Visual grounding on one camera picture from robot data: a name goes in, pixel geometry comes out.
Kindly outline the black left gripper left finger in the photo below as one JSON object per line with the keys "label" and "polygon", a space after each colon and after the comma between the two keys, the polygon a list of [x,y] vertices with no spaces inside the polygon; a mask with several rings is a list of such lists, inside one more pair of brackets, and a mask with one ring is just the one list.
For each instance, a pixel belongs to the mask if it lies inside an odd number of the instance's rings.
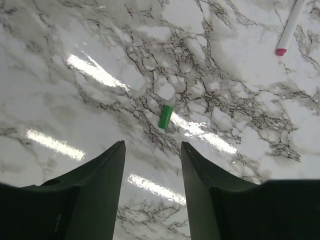
{"label": "black left gripper left finger", "polygon": [[125,142],[80,167],[48,180],[39,188],[50,210],[65,201],[57,215],[55,240],[111,240],[123,179]]}

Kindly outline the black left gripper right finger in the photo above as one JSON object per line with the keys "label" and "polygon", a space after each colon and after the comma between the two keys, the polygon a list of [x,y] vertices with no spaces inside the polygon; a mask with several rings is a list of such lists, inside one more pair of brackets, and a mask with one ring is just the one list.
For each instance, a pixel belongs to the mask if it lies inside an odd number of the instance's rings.
{"label": "black left gripper right finger", "polygon": [[181,165],[193,240],[261,240],[263,226],[250,192],[260,186],[241,179],[181,144]]}

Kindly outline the green pen cap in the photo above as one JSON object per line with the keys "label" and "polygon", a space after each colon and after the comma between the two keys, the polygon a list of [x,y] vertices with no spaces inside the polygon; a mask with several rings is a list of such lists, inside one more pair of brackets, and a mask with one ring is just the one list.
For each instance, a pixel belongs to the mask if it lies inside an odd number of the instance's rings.
{"label": "green pen cap", "polygon": [[164,105],[161,111],[161,115],[159,118],[158,127],[166,130],[169,126],[171,115],[173,112],[173,106],[171,105]]}

